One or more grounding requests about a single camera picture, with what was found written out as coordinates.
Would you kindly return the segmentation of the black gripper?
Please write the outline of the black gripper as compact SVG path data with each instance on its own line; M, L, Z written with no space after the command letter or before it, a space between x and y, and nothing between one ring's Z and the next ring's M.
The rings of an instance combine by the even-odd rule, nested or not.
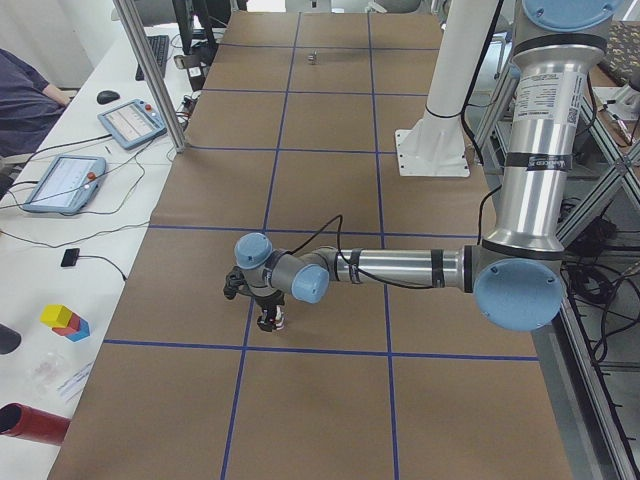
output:
M255 301L261 309L261 314L257 319L258 324L273 324L278 313L282 312L284 314L285 299L283 293L273 293L267 297L256 297Z

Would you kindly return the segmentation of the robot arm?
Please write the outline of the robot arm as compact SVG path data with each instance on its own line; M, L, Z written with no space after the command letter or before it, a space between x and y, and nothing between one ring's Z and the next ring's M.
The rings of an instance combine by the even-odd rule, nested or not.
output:
M531 331L560 310L564 248L556 229L583 90L603 58L615 1L520 1L513 62L520 77L495 227L457 251L341 246L276 249L261 233L240 238L223 288L261 309L259 327L280 329L287 297L314 304L331 282L410 290L455 287L492 323Z

